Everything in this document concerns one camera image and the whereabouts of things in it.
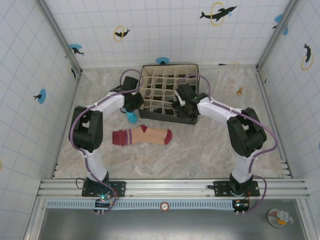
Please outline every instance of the red sock toe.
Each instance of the red sock toe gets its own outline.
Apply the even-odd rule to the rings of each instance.
[[[147,130],[147,126],[146,125],[141,125],[140,128],[142,129],[143,133],[145,133],[146,130]]]
[[[168,143],[170,143],[172,139],[172,132],[168,129],[168,133],[166,134],[166,137],[164,139],[164,145],[167,145]]]

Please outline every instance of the grid compartment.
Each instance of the grid compartment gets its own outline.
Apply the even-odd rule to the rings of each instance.
[[[180,123],[181,119],[177,117],[177,112],[171,107],[171,104],[176,100],[175,91],[183,77],[198,72],[197,64],[143,66],[144,82],[140,92],[144,104],[139,109],[140,117]],[[198,78],[191,76],[182,80],[180,84],[189,84],[198,93]],[[183,122],[195,124],[197,119],[183,119]]]

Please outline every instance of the metal frame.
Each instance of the metal frame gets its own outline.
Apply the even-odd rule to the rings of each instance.
[[[214,181],[228,179],[111,179],[125,181],[126,191],[123,200],[236,200],[239,197],[215,197],[215,192],[207,188]],[[266,199],[309,199],[310,193],[304,179],[299,178],[267,178]],[[265,189],[264,182],[257,179],[260,192]],[[38,199],[97,199],[82,197],[83,182],[76,179],[43,179]]]
[[[278,151],[279,151],[279,154],[280,154],[280,157],[281,157],[280,163],[281,163],[281,166],[282,166],[283,177],[284,178],[293,178],[294,176],[292,174],[292,171],[291,171],[291,168],[290,168],[290,164],[288,162],[287,154],[286,154],[286,151],[285,151],[285,148],[284,148],[284,144],[282,142],[282,138],[280,136],[280,132],[279,132],[279,129],[278,129],[278,125],[277,125],[275,116],[274,116],[272,108],[271,108],[271,104],[270,104],[270,101],[269,101],[269,98],[268,98],[268,95],[267,95],[267,91],[266,91],[265,85],[263,83],[261,74],[258,71],[256,73],[256,80],[257,80],[257,82],[259,84],[260,92],[262,94],[262,99],[263,99],[263,102],[264,102],[264,105],[265,105],[265,108],[266,108],[266,112],[267,112],[268,117],[269,117],[269,121],[270,121],[270,124],[271,124],[272,131],[278,136],[278,143],[279,143]]]
[[[47,199],[36,199],[23,240],[38,240],[47,210]]]
[[[279,41],[280,37],[284,33],[286,27],[288,26],[289,20],[291,19],[292,15],[294,14],[297,6],[299,5],[300,0],[291,0],[284,11],[281,21],[277,25],[274,34],[272,35],[269,43],[267,44],[265,50],[263,51],[262,57],[257,64],[258,69],[262,69],[265,64],[267,63],[268,58],[270,57],[272,51],[275,49],[277,42]]]
[[[312,220],[312,215],[310,214],[306,199],[297,199],[296,203],[302,218],[303,227],[305,229],[307,238],[309,240],[320,239],[320,235],[317,233],[315,229],[314,222]]]
[[[57,150],[54,153],[54,157],[53,157],[54,162],[53,162],[53,164],[51,165],[51,168],[50,168],[50,177],[51,178],[54,176],[54,173],[56,171],[57,162],[58,162],[58,156],[59,156],[59,153],[60,153],[60,150],[61,150],[61,147],[62,147],[62,143],[63,143],[63,139],[64,139],[64,136],[65,136],[66,130],[69,129],[67,124],[68,124],[69,118],[72,117],[70,115],[70,113],[72,111],[72,107],[73,107],[73,104],[74,104],[74,100],[75,100],[75,96],[76,96],[76,92],[77,92],[77,89],[78,89],[80,78],[81,78],[81,75],[78,75],[78,77],[76,78],[75,86],[74,86],[74,88],[72,90],[72,97],[71,97],[70,102],[69,102],[69,109],[68,109],[67,115],[65,116],[65,119],[64,119],[64,122],[63,122],[64,128],[63,128],[63,131],[60,134],[59,145],[58,145]]]
[[[60,44],[61,48],[63,49],[64,53],[66,54],[66,57],[70,61],[70,64],[72,66],[72,69],[80,75],[81,68],[80,65],[72,52],[71,48],[69,47],[69,44],[67,40],[65,39],[65,36],[61,32],[56,20],[54,19],[54,16],[50,12],[48,5],[44,0],[34,0],[38,8],[40,9],[44,19],[47,21],[48,25],[50,26],[53,34],[57,38],[58,43]]]

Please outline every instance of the white tile wall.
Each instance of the white tile wall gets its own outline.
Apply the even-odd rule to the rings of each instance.
[[[266,88],[293,175],[305,178],[320,219],[320,6],[302,0],[265,66]],[[311,48],[313,65],[301,64]],[[315,223],[320,231],[320,221]]]
[[[48,178],[75,79],[34,0],[0,7],[0,239],[22,239]],[[39,104],[33,96],[46,89]]]
[[[223,8],[237,6],[220,26],[200,19],[201,12],[210,14],[216,2],[211,0],[46,2],[67,41],[82,46],[84,56],[75,55],[81,67],[100,68],[155,64],[158,57],[171,63],[257,64],[289,0],[220,1]],[[120,25],[130,32],[116,42]]]

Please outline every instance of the sock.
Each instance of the sock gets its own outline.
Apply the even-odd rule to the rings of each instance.
[[[167,145],[171,139],[172,132],[169,129],[151,128],[145,125],[112,132],[112,143],[121,146],[137,143]]]

